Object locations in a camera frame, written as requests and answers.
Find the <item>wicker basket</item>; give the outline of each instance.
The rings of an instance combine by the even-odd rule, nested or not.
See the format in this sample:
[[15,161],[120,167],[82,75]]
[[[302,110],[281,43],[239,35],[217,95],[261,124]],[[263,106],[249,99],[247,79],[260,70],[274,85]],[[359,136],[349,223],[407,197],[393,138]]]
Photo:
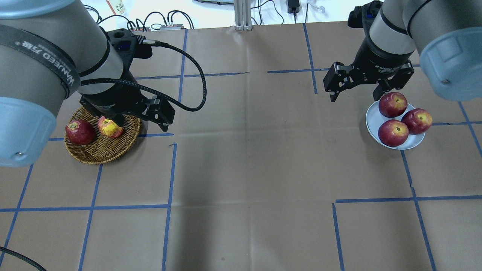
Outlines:
[[139,131],[141,130],[141,120],[139,118],[124,115],[124,132],[118,138],[109,138],[100,133],[97,128],[98,117],[92,116],[84,107],[77,110],[69,122],[76,119],[85,120],[92,124],[97,134],[94,141],[87,145],[72,144],[67,135],[64,136],[67,151],[77,161],[86,164],[102,164],[111,162],[127,152],[134,144]]

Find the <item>metal post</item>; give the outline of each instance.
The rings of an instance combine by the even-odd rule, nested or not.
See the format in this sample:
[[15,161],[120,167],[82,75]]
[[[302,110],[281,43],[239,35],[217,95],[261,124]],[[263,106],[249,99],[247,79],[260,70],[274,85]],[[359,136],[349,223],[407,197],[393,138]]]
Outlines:
[[236,30],[253,29],[249,0],[234,0],[234,21]]

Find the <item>red apple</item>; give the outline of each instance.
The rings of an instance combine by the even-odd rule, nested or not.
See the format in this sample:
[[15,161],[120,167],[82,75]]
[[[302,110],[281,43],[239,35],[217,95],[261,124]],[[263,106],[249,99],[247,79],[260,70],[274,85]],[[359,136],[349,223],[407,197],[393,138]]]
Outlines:
[[73,144],[85,145],[95,138],[94,127],[84,120],[72,120],[65,126],[67,138]]
[[122,127],[118,126],[113,120],[106,119],[104,116],[99,119],[97,127],[99,127],[99,131],[103,135],[110,138],[117,138],[124,132]]
[[407,99],[399,92],[390,92],[383,95],[378,102],[378,110],[387,118],[402,115],[407,109]]
[[383,144],[396,147],[403,144],[408,138],[408,127],[398,120],[388,120],[378,129],[378,137]]
[[432,126],[432,116],[426,110],[415,108],[408,111],[402,118],[411,135],[418,135]]

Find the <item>white plate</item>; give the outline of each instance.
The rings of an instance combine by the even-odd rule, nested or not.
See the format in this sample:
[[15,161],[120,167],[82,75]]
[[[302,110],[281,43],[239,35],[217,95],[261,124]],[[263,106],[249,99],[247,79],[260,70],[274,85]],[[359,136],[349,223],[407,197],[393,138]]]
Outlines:
[[411,149],[413,147],[416,147],[418,144],[420,144],[420,142],[422,142],[423,138],[425,137],[425,133],[421,133],[418,135],[408,135],[407,140],[403,144],[396,147],[389,147],[383,144],[382,141],[380,141],[380,138],[378,137],[378,129],[384,122],[392,119],[401,121],[405,113],[407,113],[412,109],[415,109],[415,108],[411,104],[408,104],[407,110],[405,110],[405,112],[402,115],[396,118],[387,118],[383,116],[378,110],[378,101],[374,102],[368,108],[365,116],[366,127],[368,128],[368,132],[373,137],[373,139],[375,139],[378,143],[390,149]]

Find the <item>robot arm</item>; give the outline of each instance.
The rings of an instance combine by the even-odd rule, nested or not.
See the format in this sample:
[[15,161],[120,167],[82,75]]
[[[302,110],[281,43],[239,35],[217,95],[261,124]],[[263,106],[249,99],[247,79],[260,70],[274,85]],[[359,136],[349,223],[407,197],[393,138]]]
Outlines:
[[[189,111],[204,104],[204,75],[191,56],[127,29],[104,32],[80,0],[0,0],[0,6],[0,166],[37,160],[63,100],[75,91],[93,115],[120,126],[124,114],[134,115],[163,131],[175,114],[168,100]],[[152,46],[176,50],[196,65],[204,90],[197,108],[136,83],[132,60],[151,57]],[[155,96],[146,98],[139,88]]]
[[401,89],[420,67],[435,93],[448,100],[482,97],[482,1],[385,0],[357,7],[348,26],[363,27],[365,39],[354,62],[334,62],[323,83],[332,102],[359,84],[376,84],[374,100]]

